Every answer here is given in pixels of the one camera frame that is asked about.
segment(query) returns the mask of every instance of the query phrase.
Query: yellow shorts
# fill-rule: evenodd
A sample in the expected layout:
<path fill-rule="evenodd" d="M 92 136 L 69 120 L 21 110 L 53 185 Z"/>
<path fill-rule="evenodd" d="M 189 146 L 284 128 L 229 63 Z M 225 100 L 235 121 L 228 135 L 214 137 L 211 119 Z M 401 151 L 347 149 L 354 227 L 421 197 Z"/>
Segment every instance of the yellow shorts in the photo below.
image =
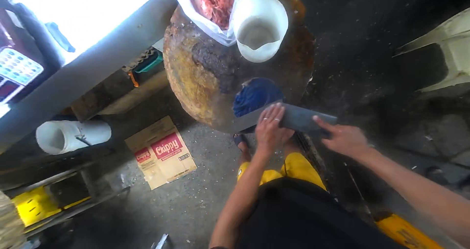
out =
<path fill-rule="evenodd" d="M 243 175 L 243 172 L 248 168 L 250 162 L 244 162 L 238 168 L 237 180 Z M 291 153 L 286 157 L 284 165 L 280 171 L 266 170 L 261 177 L 260 185 L 274 180 L 276 178 L 290 177 L 309 181 L 317 186 L 326 190 L 325 185 L 321 181 L 320 175 L 317 170 L 310 164 L 301 153 Z"/>

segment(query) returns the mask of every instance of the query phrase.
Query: blue rag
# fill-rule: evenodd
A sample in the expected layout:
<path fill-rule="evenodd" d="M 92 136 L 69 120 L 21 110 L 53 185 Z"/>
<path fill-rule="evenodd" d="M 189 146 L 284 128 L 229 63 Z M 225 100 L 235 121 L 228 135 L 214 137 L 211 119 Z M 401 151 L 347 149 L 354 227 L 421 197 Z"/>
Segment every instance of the blue rag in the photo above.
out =
<path fill-rule="evenodd" d="M 271 80 L 253 78 L 235 96 L 233 111 L 238 118 L 279 99 L 284 100 L 284 95 Z"/>

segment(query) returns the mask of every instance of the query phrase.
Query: hand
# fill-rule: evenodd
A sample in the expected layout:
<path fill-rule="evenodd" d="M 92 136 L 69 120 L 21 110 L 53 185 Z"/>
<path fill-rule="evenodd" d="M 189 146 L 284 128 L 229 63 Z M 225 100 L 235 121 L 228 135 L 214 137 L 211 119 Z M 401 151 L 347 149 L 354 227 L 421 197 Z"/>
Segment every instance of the hand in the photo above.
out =
<path fill-rule="evenodd" d="M 267 107 L 259 116 L 255 129 L 259 150 L 272 154 L 281 143 L 285 129 L 279 128 L 279 122 L 284 117 L 284 112 L 285 107 L 277 103 Z"/>
<path fill-rule="evenodd" d="M 364 136 L 360 128 L 354 126 L 331 125 L 322 121 L 318 116 L 314 116 L 313 120 L 318 124 L 318 126 L 331 133 L 330 139 L 321 140 L 328 149 L 354 159 L 370 150 L 370 147 L 367 144 L 367 138 Z"/>

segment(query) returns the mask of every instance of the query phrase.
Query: cleaver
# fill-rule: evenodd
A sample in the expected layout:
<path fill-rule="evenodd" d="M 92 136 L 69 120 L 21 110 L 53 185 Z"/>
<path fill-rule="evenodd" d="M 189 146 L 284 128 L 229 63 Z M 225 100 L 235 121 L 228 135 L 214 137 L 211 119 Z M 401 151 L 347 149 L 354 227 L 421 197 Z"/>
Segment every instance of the cleaver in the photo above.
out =
<path fill-rule="evenodd" d="M 267 104 L 262 108 L 258 108 L 257 110 L 252 111 L 246 115 L 235 118 L 231 126 L 232 133 L 247 133 L 250 131 L 252 132 L 253 130 L 247 129 L 257 124 L 259 115 L 263 112 L 263 110 L 269 107 L 271 104 L 275 104 L 278 102 L 282 101 L 275 101 L 273 103 Z M 284 113 L 284 117 L 279 123 L 280 127 L 296 130 L 299 132 L 305 132 L 312 138 L 329 138 L 329 132 L 320 128 L 317 123 L 314 122 L 312 117 L 314 115 L 317 115 L 323 121 L 326 121 L 332 125 L 336 124 L 336 117 L 286 103 L 283 103 L 282 105 L 286 108 L 286 111 Z"/>

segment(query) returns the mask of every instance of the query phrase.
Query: cardboard box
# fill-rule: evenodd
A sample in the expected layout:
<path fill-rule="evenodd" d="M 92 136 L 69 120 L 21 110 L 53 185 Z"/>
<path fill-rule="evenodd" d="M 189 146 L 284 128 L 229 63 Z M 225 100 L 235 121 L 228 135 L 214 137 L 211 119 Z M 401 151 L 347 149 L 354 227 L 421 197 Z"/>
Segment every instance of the cardboard box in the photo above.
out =
<path fill-rule="evenodd" d="M 126 144 L 152 190 L 197 168 L 169 116 L 127 138 Z"/>

